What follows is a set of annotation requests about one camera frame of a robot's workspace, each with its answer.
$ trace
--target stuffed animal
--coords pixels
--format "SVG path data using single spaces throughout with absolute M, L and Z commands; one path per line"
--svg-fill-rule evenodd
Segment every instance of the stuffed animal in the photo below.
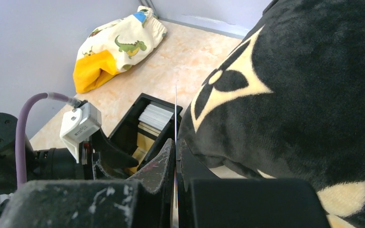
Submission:
M 275 0 L 178 137 L 209 168 L 307 180 L 333 228 L 365 228 L 365 0 Z

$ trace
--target tabletop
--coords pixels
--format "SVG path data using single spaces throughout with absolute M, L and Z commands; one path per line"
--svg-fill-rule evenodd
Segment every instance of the tabletop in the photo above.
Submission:
M 183 115 L 205 78 L 240 43 L 236 38 L 162 23 L 168 29 L 167 36 L 147 58 L 98 89 L 76 95 L 101 111 L 102 129 L 107 136 L 141 93 L 174 104 L 177 85 L 177 104 L 183 107 Z M 34 150 L 65 147 L 59 130 L 62 116 L 69 110 L 70 106 L 62 108 L 30 139 Z

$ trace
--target green dinosaur print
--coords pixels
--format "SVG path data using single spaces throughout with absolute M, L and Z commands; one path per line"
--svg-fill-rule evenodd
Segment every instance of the green dinosaur print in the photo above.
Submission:
M 118 42 L 118 37 L 120 35 L 118 35 L 115 38 L 115 44 L 117 44 L 117 46 L 119 46 L 119 52 L 125 52 L 126 54 L 128 54 L 128 57 L 130 59 L 132 59 L 132 56 L 136 55 L 138 53 L 139 50 L 142 51 L 146 51 L 147 46 L 145 45 L 145 43 L 143 41 L 139 41 L 137 40 L 134 44 L 123 44 Z
M 99 30 L 98 28 L 95 29 L 92 33 L 90 33 L 89 37 L 94 37 L 95 35 L 97 35 L 99 32 L 101 32 L 101 29 Z
M 131 69 L 132 65 L 130 64 L 126 64 L 126 65 L 123 65 L 122 68 L 124 68 L 125 70 L 129 70 Z
M 143 27 L 143 28 L 144 28 L 144 26 L 145 26 L 146 22 L 147 22 L 147 17 L 145 18 L 145 20 L 144 20 L 144 21 L 143 21 L 143 23 L 142 23 L 142 27 Z

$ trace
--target black motor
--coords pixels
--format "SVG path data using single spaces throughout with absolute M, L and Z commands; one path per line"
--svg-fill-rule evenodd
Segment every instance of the black motor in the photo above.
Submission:
M 0 195 L 17 189 L 15 166 L 15 137 L 17 118 L 0 113 Z M 27 180 L 92 179 L 91 151 L 80 144 L 79 154 L 86 162 L 75 162 L 66 148 L 34 151 L 25 138 Z

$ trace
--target purple cable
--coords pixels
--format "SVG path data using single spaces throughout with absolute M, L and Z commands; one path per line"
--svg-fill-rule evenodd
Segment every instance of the purple cable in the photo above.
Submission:
M 27 182 L 27 170 L 26 170 L 26 121 L 29 116 L 29 112 L 33 105 L 42 99 L 52 99 L 57 101 L 63 101 L 68 103 L 73 107 L 77 107 L 81 104 L 76 98 L 68 97 L 63 94 L 58 93 L 41 93 L 32 96 L 27 102 L 23 105 L 23 108 L 20 111 L 18 122 L 16 125 L 16 138 L 15 138 L 15 159 L 16 159 L 16 179 L 17 179 L 17 187 L 18 189 Z

